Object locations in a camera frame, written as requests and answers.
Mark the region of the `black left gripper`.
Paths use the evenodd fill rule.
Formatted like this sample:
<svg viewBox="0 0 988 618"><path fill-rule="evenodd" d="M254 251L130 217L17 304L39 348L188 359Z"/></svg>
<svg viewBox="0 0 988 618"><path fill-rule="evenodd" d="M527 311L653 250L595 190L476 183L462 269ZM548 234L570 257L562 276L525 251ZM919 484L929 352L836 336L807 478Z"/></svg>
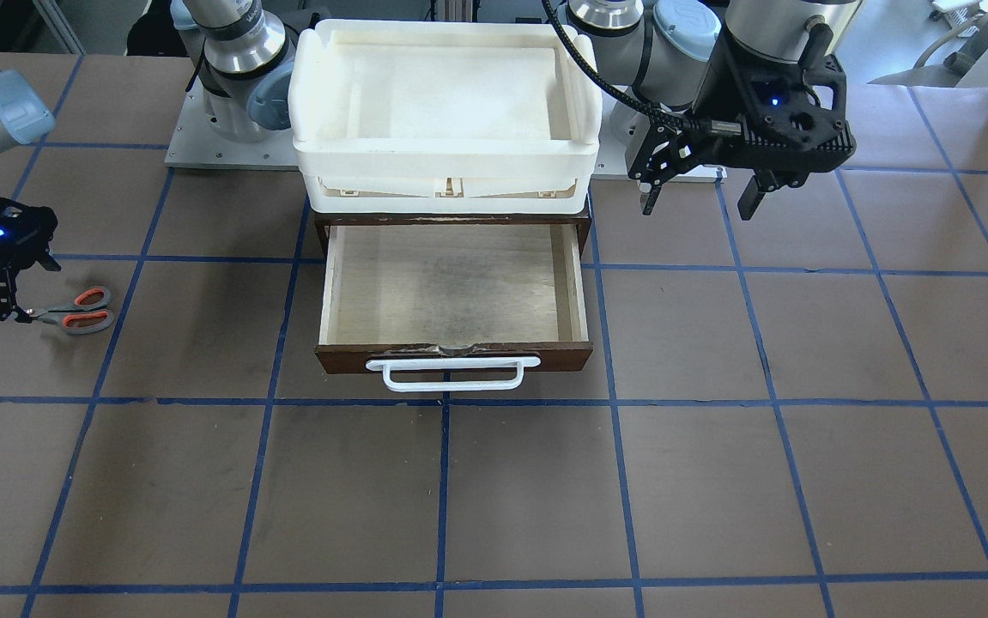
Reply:
<svg viewBox="0 0 988 618"><path fill-rule="evenodd" d="M691 118L648 116L628 145L628 177L646 188L643 215L653 214L663 188L698 165L752 169L738 199L749 221L765 196L779 190L780 173L828 173L856 151L846 120L846 74L828 54L827 24L813 27L815 42L799 62L761 58L725 27ZM708 121L737 123L735 136L709 136Z"/></svg>

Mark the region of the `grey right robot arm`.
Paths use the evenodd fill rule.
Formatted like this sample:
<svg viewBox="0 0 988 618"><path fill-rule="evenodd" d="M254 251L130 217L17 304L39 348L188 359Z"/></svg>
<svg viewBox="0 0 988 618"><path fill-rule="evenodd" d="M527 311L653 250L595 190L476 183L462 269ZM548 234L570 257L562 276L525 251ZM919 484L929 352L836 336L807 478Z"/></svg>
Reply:
<svg viewBox="0 0 988 618"><path fill-rule="evenodd" d="M220 136L238 142L291 125L288 88L298 32L258 1L171 1L169 27L194 64L191 80L206 90ZM29 145L57 124L50 107L19 71L0 68L0 154ZM59 306L24 309L16 277L32 266L59 271L51 242L58 218L47 207L0 197L0 322L45 322L70 334L109 328L112 293L101 286Z"/></svg>

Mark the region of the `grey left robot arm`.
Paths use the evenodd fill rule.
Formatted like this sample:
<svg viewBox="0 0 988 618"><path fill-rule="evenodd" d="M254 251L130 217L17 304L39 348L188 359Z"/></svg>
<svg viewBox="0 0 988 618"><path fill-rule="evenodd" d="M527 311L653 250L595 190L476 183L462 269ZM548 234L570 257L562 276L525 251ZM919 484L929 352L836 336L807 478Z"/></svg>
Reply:
<svg viewBox="0 0 988 618"><path fill-rule="evenodd" d="M586 71L615 101L612 125L641 210L699 166L752 173L738 215L850 160L846 71L833 50L858 1L564 1L554 25L586 35Z"/></svg>

